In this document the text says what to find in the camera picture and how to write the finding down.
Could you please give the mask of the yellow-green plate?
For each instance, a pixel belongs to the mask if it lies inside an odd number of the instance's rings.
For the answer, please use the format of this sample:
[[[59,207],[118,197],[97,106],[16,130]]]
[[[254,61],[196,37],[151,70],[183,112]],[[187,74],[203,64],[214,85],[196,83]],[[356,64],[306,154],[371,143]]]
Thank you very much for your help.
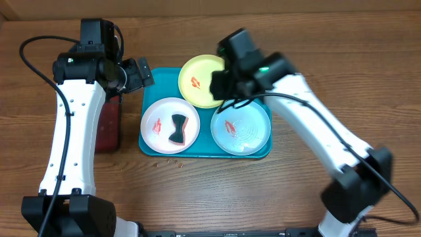
[[[211,109],[222,104],[210,92],[212,72],[224,70],[224,60],[216,55],[198,55],[190,59],[178,76],[182,97],[195,107]]]

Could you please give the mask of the white plate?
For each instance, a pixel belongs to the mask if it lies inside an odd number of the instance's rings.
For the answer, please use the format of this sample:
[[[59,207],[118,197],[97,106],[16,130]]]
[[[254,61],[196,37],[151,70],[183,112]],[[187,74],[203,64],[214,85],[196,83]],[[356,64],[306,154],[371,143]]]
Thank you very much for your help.
[[[175,131],[172,122],[174,114],[188,118],[184,145],[176,145],[168,140]],[[191,104],[180,98],[168,97],[154,102],[143,114],[141,137],[153,151],[172,155],[186,150],[194,143],[199,135],[200,125],[198,112]]]

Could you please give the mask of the light blue plate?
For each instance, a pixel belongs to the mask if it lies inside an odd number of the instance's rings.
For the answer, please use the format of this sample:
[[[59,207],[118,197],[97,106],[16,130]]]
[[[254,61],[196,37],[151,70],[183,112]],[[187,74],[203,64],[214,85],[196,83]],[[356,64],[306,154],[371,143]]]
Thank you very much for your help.
[[[272,127],[268,114],[256,102],[241,102],[237,108],[215,112],[210,131],[216,144],[232,155],[246,156],[261,150],[269,140]]]

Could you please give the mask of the red black sponge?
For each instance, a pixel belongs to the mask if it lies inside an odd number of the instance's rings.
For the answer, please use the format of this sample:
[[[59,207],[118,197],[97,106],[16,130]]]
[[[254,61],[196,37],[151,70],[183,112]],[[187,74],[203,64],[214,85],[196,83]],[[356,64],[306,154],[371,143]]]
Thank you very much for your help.
[[[175,131],[169,136],[168,140],[176,145],[185,144],[185,127],[188,123],[188,118],[181,114],[172,115],[172,122]]]

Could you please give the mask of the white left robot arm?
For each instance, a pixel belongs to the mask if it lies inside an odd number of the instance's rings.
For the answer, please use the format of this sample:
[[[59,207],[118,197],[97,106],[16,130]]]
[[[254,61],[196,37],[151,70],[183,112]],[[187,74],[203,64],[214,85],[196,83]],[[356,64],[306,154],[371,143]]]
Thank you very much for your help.
[[[103,105],[152,86],[151,70],[144,58],[123,59],[122,33],[108,20],[83,19],[73,44],[53,63],[51,154],[38,194],[22,200],[22,216],[39,236],[145,236],[141,223],[121,219],[112,202],[95,195],[93,168]]]

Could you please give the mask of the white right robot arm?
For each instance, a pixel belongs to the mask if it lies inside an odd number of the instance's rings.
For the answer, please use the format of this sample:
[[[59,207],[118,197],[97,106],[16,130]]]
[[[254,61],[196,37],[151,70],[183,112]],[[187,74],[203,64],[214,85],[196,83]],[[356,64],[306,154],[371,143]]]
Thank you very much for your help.
[[[305,77],[281,53],[269,56],[240,28],[218,43],[224,70],[214,71],[210,92],[226,107],[259,98],[283,117],[319,158],[332,183],[322,192],[327,213],[317,236],[350,236],[388,192],[393,156],[374,149],[342,125],[313,94]]]

